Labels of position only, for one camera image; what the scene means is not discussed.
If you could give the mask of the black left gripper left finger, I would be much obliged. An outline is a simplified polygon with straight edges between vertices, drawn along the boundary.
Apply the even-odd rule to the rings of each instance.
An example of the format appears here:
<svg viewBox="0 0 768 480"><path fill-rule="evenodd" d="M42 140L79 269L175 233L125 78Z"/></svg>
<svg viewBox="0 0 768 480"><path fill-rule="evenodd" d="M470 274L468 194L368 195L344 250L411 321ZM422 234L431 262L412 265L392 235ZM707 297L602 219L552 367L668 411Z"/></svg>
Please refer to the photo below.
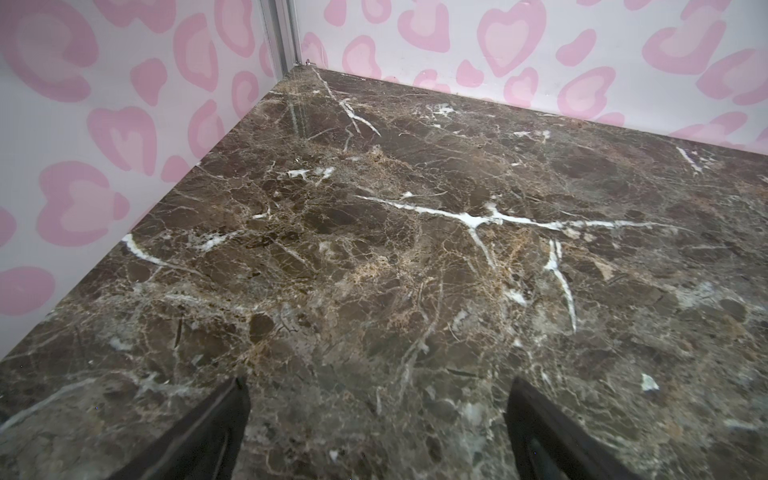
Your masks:
<svg viewBox="0 0 768 480"><path fill-rule="evenodd" d="M232 377L110 478L229 480L250 411L246 379Z"/></svg>

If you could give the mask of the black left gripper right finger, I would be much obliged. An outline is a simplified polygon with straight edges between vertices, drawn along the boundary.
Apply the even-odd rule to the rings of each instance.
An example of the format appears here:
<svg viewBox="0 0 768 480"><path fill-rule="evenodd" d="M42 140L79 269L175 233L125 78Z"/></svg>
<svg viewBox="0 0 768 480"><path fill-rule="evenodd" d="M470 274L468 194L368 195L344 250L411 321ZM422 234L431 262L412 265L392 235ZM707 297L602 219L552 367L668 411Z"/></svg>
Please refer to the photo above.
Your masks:
<svg viewBox="0 0 768 480"><path fill-rule="evenodd" d="M512 382L505 423L521 479L639 477L522 377Z"/></svg>

